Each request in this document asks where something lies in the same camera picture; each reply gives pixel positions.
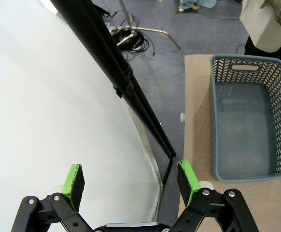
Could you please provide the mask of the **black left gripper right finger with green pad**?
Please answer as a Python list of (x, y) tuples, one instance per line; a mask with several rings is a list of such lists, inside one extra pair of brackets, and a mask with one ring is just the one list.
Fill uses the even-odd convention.
[(257, 232), (255, 220), (238, 189), (218, 193), (202, 188), (187, 160), (178, 163), (177, 183), (185, 209), (171, 232), (196, 232), (204, 218), (214, 218), (223, 232)]

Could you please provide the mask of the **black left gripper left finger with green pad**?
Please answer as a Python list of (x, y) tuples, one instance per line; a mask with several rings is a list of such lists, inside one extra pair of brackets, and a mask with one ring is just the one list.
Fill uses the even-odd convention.
[(22, 199), (11, 231), (46, 232), (51, 224), (61, 223), (67, 232), (92, 232), (79, 214), (84, 185), (82, 166), (73, 164), (61, 191), (42, 200), (35, 196)]

